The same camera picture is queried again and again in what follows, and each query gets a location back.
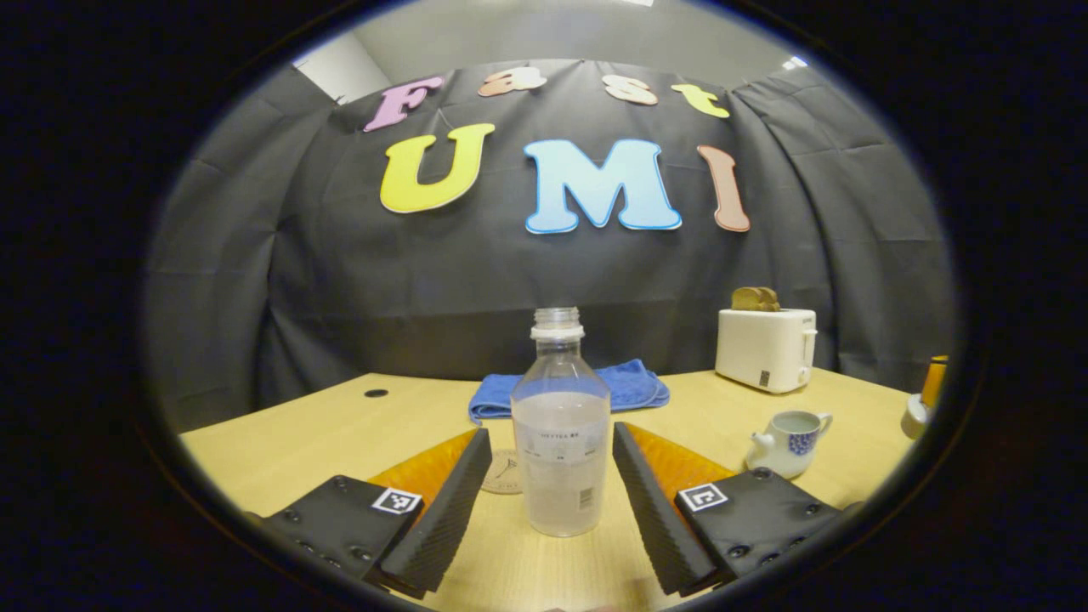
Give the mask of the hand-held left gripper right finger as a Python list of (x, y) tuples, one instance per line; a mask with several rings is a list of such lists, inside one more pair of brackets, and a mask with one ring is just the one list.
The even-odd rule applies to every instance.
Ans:
[(615, 423), (613, 458), (667, 595), (724, 587), (846, 515), (772, 470), (732, 472), (633, 423)]

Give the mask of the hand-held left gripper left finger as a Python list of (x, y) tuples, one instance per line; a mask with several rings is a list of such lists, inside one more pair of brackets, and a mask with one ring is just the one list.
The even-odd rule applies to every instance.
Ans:
[(492, 464), (485, 428), (455, 434), (368, 480), (331, 476), (268, 516), (247, 516), (320, 567), (415, 599), (436, 592)]

